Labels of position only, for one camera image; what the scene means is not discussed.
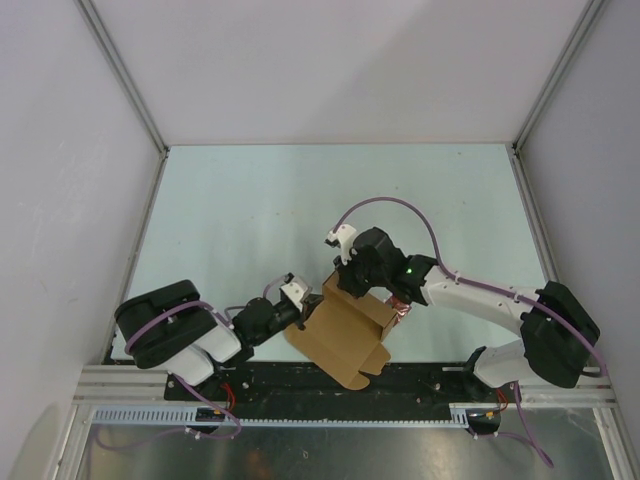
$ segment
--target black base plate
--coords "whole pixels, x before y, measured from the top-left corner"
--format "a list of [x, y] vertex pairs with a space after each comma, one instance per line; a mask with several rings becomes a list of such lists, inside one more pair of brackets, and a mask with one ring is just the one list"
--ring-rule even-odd
[[[224, 405], [228, 383], [235, 396], [233, 413], [244, 419], [420, 421], [450, 420], [449, 403], [471, 402], [462, 385], [462, 363], [388, 364], [371, 384], [347, 390], [313, 363], [247, 362], [220, 372], [197, 387]], [[164, 394], [169, 401], [193, 401], [172, 376]], [[496, 402], [494, 394], [486, 400]]]

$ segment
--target brown cardboard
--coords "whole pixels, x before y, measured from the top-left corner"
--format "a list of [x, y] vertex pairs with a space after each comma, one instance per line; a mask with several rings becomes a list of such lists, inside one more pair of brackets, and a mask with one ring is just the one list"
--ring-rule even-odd
[[324, 300], [305, 322], [305, 330], [289, 326], [285, 338], [343, 387], [369, 385], [362, 375], [379, 375], [391, 355], [380, 343], [396, 321], [396, 311], [372, 295], [355, 299], [331, 275], [322, 286]]

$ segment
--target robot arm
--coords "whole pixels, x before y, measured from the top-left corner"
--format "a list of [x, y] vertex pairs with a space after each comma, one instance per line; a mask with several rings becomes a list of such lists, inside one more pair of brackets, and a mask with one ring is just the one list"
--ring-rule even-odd
[[304, 329], [322, 301], [310, 292], [304, 281], [289, 274], [278, 303], [254, 298], [231, 322], [200, 301], [193, 283], [183, 280], [128, 300], [115, 317], [127, 340], [125, 351], [138, 368], [166, 369], [195, 386], [214, 374], [214, 362], [232, 367], [289, 325]]
[[[436, 305], [474, 315], [500, 325], [520, 337], [497, 348], [482, 347], [467, 367], [483, 384], [497, 388], [507, 382], [538, 375], [554, 385], [572, 388], [589, 359], [587, 349], [562, 325], [519, 301], [527, 297], [565, 318], [591, 345], [600, 331], [576, 298], [564, 286], [548, 282], [542, 289], [483, 283], [476, 288], [450, 278], [434, 258], [405, 256], [377, 227], [357, 234], [349, 225], [329, 233], [326, 243], [340, 247], [334, 260], [338, 287], [354, 297], [371, 287], [384, 287], [403, 303]], [[498, 293], [510, 290], [513, 298]]]

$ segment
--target light blue floor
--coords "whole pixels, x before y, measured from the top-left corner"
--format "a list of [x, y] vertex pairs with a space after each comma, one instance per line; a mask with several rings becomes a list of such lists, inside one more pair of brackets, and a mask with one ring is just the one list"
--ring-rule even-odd
[[[287, 272], [319, 290], [338, 254], [323, 243], [327, 231], [378, 195], [418, 206], [445, 261], [466, 276], [544, 285], [503, 145], [174, 147], [167, 162], [130, 297], [188, 278], [222, 310]], [[433, 254], [421, 222], [399, 205], [365, 206], [349, 223], [382, 228], [405, 254]], [[392, 361], [460, 361], [513, 338], [469, 315], [415, 306], [385, 346]], [[118, 335], [114, 359], [127, 358], [123, 346]], [[254, 359], [305, 360], [281, 335]]]

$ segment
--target white wall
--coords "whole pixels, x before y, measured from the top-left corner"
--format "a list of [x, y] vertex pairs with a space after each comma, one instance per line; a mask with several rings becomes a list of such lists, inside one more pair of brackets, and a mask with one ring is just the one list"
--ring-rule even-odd
[[4, 479], [39, 418], [52, 447], [106, 338], [158, 154], [72, 1], [2, 2], [0, 64]]
[[97, 0], [169, 144], [511, 141], [586, 0]]
[[609, 4], [525, 146], [562, 278], [602, 330], [640, 449], [640, 2]]

